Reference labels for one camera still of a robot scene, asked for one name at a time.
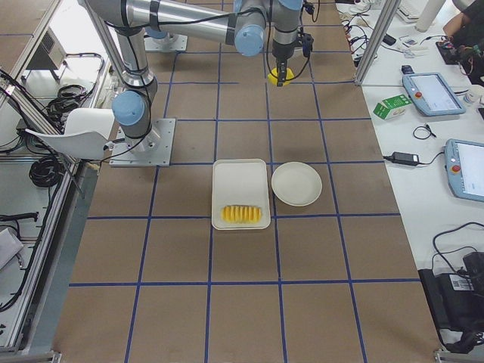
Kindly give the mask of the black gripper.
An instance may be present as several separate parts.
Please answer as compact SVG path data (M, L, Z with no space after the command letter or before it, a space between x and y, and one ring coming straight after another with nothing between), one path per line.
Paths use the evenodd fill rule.
M287 78L287 60L294 54L297 45L297 28L282 30L275 28L272 54L277 60L277 87L284 86Z

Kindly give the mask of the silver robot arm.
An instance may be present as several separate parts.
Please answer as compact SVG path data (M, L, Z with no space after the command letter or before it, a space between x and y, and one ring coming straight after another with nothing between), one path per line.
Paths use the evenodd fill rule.
M80 5L125 86L112 109L126 149L134 154L156 150L163 139L151 115L157 78L147 53L184 51L189 37L233 46L246 57L265 52L275 58L270 72L275 85L283 86L295 79L289 59L312 52L312 37L303 31L301 1L235 1L229 12L179 1L81 1Z

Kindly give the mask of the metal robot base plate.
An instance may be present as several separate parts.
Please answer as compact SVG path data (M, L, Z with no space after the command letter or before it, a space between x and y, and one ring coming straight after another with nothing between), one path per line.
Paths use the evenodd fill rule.
M150 133L138 144L137 140L127 138L121 127L117 138L123 141L113 146L109 159L112 167L169 166L175 134L176 119L156 119L152 122Z

